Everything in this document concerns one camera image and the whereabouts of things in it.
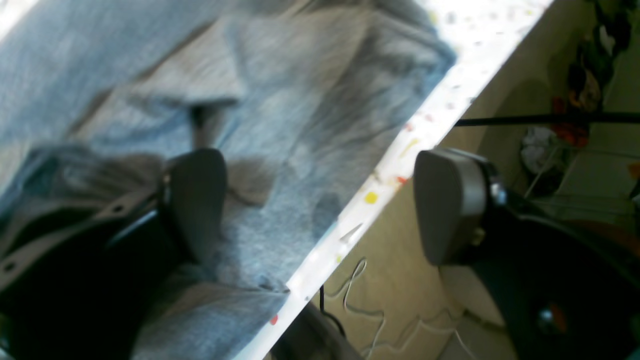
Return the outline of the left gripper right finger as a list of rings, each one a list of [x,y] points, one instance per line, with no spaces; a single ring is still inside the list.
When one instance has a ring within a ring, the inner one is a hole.
[[[546,214],[473,153],[420,151],[413,191],[428,262],[478,276],[519,359],[639,358],[635,251]]]

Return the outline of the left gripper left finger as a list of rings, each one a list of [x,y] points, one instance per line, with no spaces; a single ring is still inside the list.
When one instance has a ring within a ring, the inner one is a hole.
[[[220,235],[226,189],[222,153],[202,148],[99,212],[28,221],[1,251],[2,357],[130,358],[159,287]]]

